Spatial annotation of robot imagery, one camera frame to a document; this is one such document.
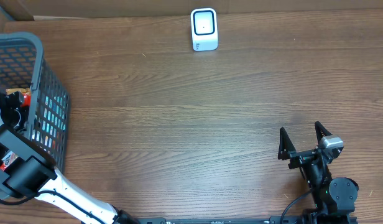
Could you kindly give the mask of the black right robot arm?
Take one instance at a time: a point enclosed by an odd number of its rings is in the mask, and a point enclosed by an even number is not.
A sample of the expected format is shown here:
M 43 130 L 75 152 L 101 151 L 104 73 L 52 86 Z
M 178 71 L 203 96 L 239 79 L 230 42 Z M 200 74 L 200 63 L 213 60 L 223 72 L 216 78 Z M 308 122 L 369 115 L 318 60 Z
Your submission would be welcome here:
M 298 152 L 285 128 L 279 130 L 278 159 L 289 161 L 289 169 L 299 169 L 308 191 L 290 202 L 276 223 L 357 223 L 350 214 L 355 211 L 359 186 L 347 177 L 332 178 L 328 165 L 339 157 L 344 141 L 331 134 L 319 121 L 315 122 L 317 145 Z M 287 213 L 297 202 L 312 196 L 314 208 L 304 209 L 299 217 Z

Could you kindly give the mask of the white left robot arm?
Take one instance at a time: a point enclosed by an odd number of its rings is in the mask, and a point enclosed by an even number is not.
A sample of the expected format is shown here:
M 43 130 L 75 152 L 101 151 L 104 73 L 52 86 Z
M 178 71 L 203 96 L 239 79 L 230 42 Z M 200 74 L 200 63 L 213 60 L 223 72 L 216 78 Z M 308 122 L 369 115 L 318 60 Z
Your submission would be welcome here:
M 1 118 L 7 97 L 0 93 L 0 204 L 37 199 L 51 203 L 82 223 L 137 223 L 123 210 L 102 202 L 70 182 L 55 159 Z

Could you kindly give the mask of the orange spaghetti packet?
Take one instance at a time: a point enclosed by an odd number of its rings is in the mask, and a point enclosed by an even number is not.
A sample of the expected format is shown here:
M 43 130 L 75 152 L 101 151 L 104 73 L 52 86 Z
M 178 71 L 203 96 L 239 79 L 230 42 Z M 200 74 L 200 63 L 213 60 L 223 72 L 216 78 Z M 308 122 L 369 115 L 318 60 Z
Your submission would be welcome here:
M 9 88 L 6 89 L 6 94 L 7 96 L 14 97 L 19 102 L 21 108 L 30 106 L 32 98 L 30 88 Z

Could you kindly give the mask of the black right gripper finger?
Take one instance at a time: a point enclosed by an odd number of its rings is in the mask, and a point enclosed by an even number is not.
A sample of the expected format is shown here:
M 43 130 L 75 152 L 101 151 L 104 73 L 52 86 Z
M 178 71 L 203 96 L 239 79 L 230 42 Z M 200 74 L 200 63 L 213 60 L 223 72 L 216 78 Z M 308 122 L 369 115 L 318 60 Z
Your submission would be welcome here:
M 278 159 L 286 160 L 293 157 L 292 154 L 296 153 L 296 149 L 288 136 L 284 127 L 280 128 L 280 141 L 279 141 L 279 152 Z
M 320 145 L 326 137 L 331 136 L 331 133 L 319 122 L 315 122 L 315 132 L 318 145 Z

